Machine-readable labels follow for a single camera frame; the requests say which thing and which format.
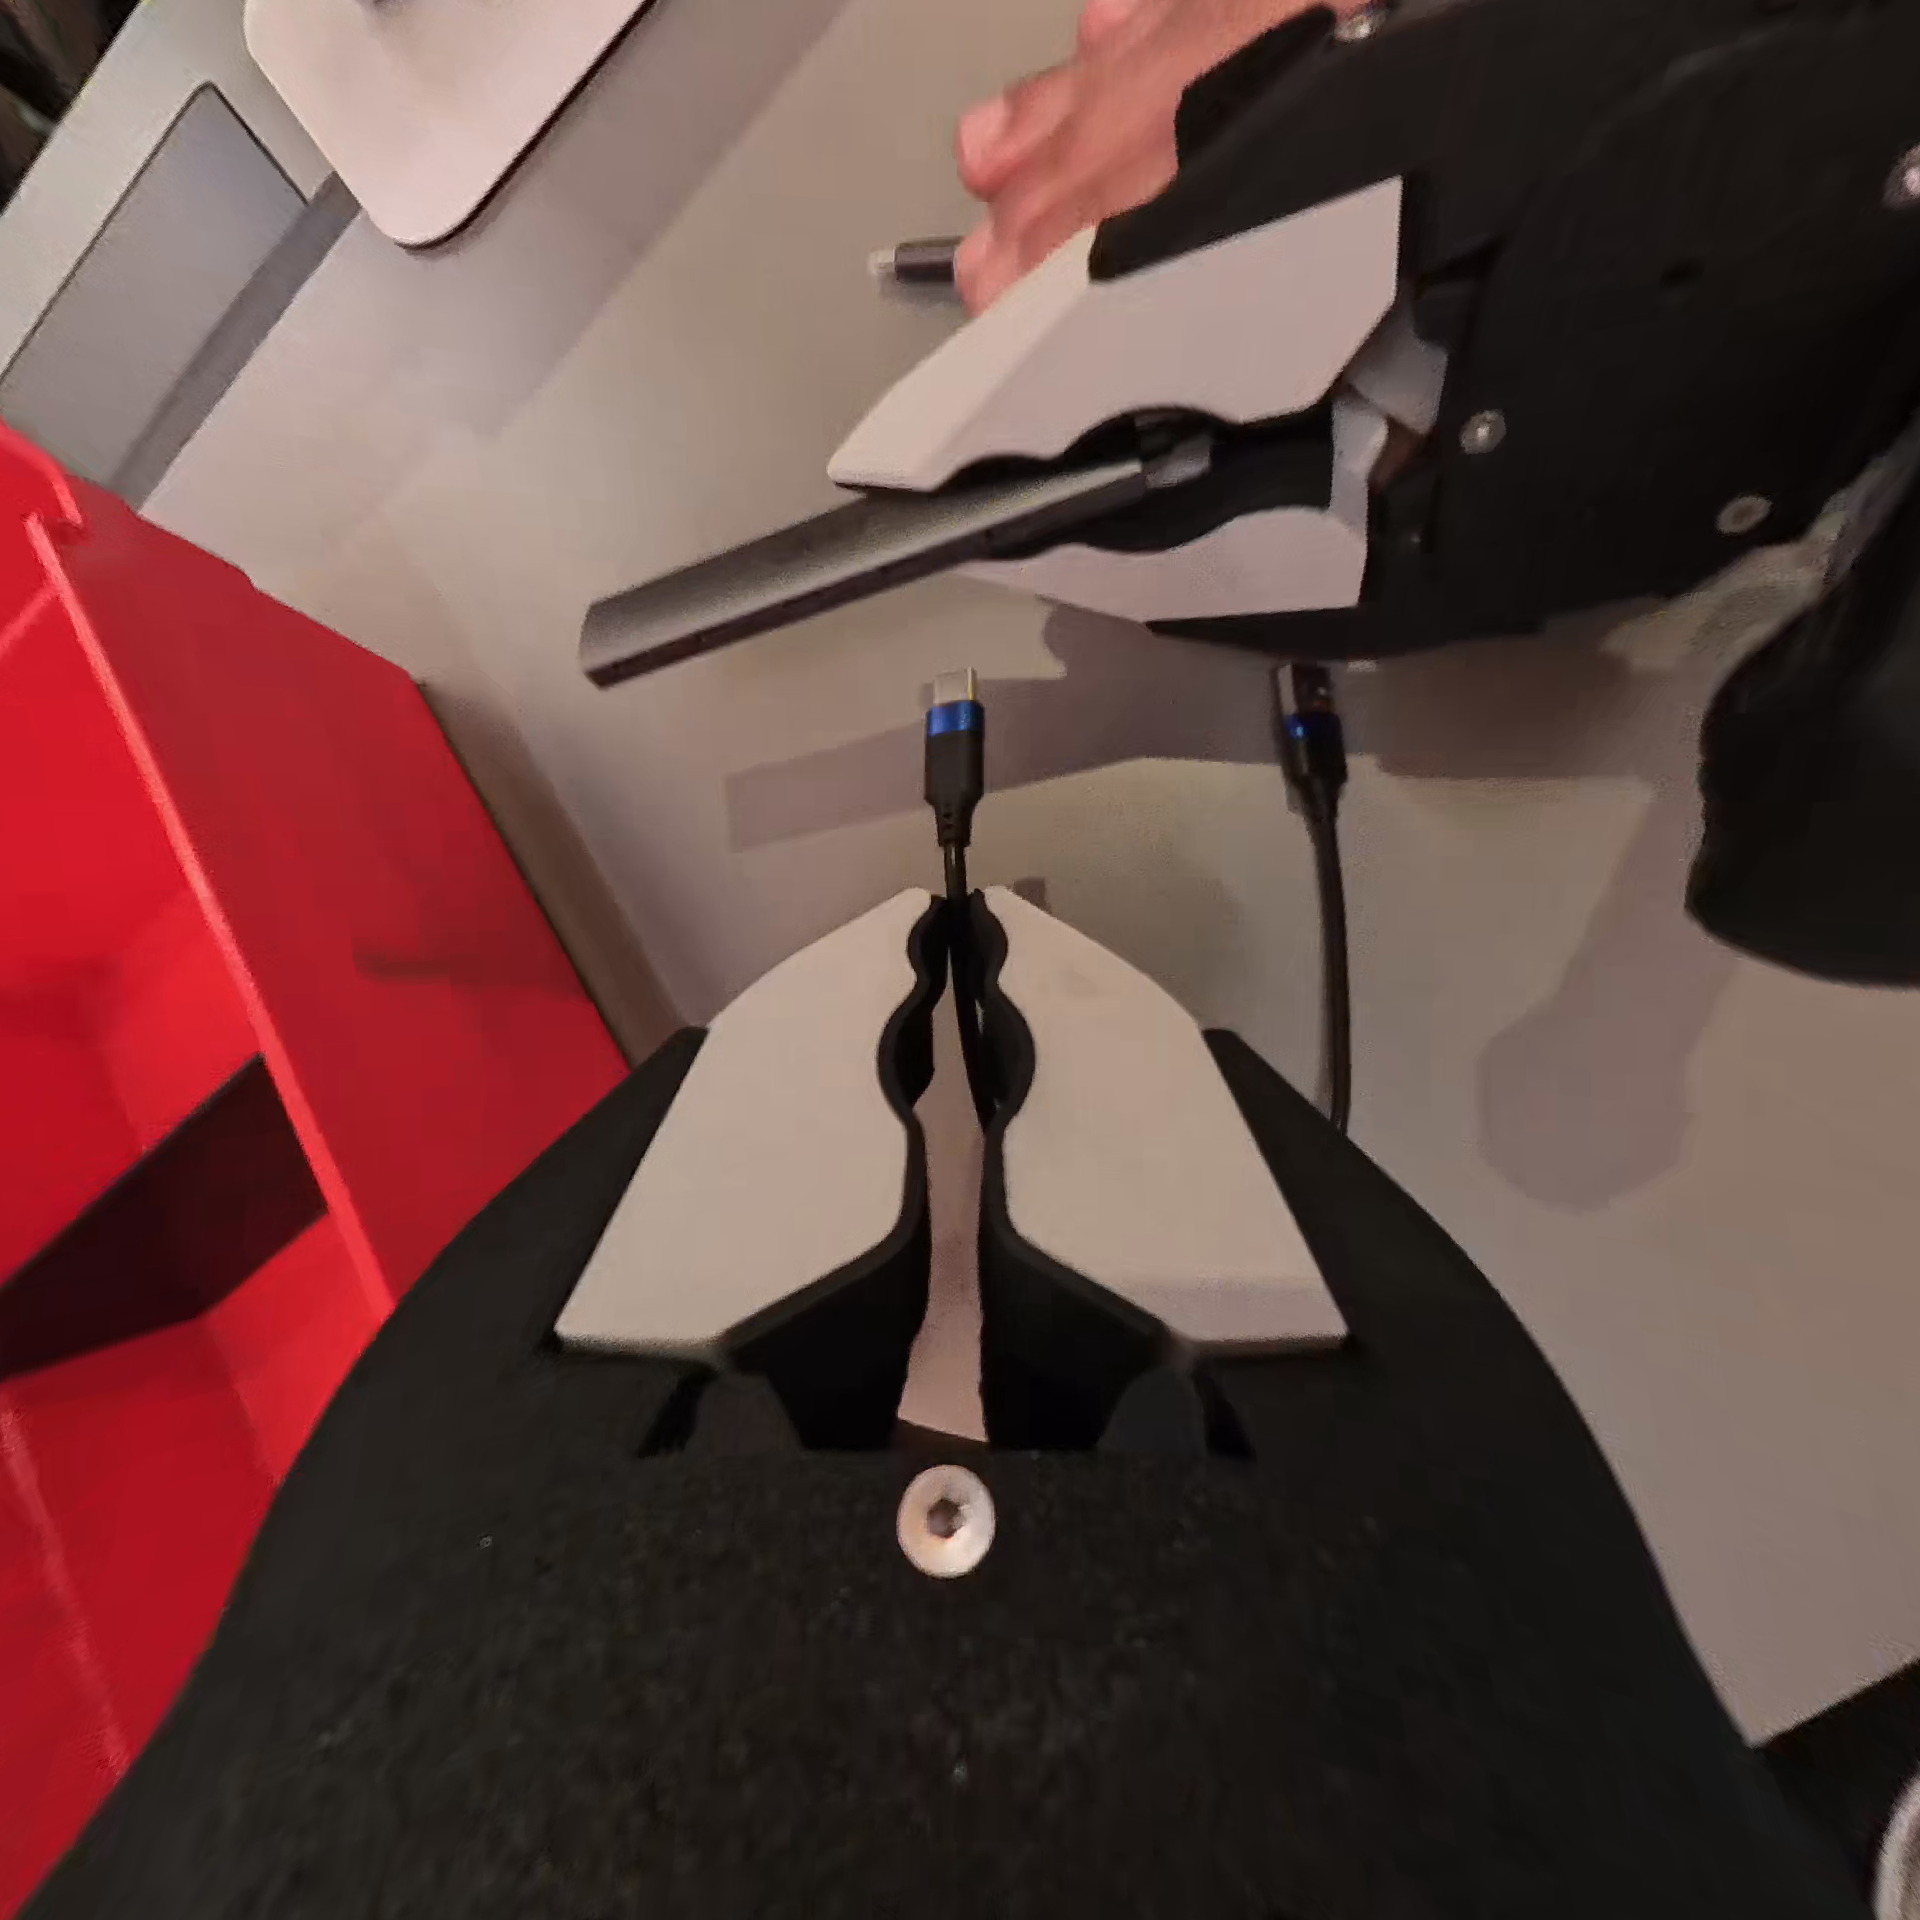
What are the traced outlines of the red plastic bin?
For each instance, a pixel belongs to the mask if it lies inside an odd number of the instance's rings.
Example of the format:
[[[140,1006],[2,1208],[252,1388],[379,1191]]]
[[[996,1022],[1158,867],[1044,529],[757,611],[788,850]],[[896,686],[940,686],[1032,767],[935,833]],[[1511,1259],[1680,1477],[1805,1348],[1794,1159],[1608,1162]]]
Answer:
[[[2,431],[2,1272],[263,1053],[327,1215],[2,1380],[2,1916],[400,1299],[624,1076],[421,686]]]

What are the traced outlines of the grey USB hub with cable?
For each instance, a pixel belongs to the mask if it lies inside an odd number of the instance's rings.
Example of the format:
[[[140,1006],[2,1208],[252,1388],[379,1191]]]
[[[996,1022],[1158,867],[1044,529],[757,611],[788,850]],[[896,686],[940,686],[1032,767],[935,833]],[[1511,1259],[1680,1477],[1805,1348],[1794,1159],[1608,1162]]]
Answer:
[[[842,503],[585,611],[589,686],[624,686],[752,633],[976,564],[1117,535],[1169,535],[1212,482],[1215,437],[1185,411],[1097,403],[1117,372],[1118,282],[1087,226],[989,313],[909,367],[828,460]]]

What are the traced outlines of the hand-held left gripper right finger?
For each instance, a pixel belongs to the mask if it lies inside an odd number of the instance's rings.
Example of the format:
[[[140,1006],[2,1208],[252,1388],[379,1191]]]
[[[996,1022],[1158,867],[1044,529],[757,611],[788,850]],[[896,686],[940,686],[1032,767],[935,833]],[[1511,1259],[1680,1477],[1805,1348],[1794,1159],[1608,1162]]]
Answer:
[[[994,1446],[1087,1452],[1150,1374],[1335,1354],[1348,1320],[1187,1009],[1005,887],[973,897]]]

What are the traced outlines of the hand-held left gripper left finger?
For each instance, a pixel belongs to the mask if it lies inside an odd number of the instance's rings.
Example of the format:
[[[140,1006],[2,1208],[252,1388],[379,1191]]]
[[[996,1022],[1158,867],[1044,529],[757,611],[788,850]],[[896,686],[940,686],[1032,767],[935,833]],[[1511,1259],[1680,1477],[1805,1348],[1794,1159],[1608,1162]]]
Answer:
[[[944,984],[944,904],[909,887],[737,994],[589,1252],[557,1345],[757,1378],[807,1448],[880,1452],[931,1299],[914,1104]]]

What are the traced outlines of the black bin divider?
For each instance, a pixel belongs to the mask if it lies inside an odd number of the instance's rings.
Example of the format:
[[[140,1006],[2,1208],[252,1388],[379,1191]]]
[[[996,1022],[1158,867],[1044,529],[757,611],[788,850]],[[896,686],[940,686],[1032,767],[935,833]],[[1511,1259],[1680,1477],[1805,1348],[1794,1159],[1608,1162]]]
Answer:
[[[272,1070],[252,1053],[2,1272],[2,1378],[206,1317],[322,1215]]]

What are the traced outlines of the black cable blue plugs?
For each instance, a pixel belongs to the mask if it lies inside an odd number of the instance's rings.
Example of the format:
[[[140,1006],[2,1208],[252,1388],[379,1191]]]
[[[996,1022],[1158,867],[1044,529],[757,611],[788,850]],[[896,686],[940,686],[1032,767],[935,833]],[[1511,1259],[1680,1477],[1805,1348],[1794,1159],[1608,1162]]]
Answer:
[[[1272,679],[1272,721],[1279,764],[1285,772],[1294,813],[1305,824],[1315,858],[1315,897],[1322,917],[1324,1112],[1328,1123],[1345,1134],[1353,1123],[1353,956],[1345,867],[1337,850],[1337,805],[1348,781],[1348,753],[1331,669],[1300,661],[1282,662]],[[976,690],[976,669],[964,669],[956,686],[935,686],[927,705],[923,796],[944,862],[944,937],[958,1050],[976,1123],[986,1131],[996,1116],[1002,1088],[983,1039],[983,972],[973,948],[969,887],[973,820],[983,801],[983,751],[986,705]]]

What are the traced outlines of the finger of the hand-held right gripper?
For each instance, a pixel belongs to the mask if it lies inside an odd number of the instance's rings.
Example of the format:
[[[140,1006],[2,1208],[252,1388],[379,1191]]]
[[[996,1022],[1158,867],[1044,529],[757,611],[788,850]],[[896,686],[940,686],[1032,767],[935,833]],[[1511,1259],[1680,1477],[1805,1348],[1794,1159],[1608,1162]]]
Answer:
[[[828,460],[854,490],[935,495],[964,468],[1062,468],[1117,419],[1250,427],[1317,407],[1396,303],[1402,179],[1118,276],[1077,234],[876,398]]]
[[[1139,623],[1353,611],[1366,564],[1376,460],[1377,415],[1335,411],[1324,510],[1257,510],[1164,553],[1069,541],[1032,559],[983,564],[981,577]]]

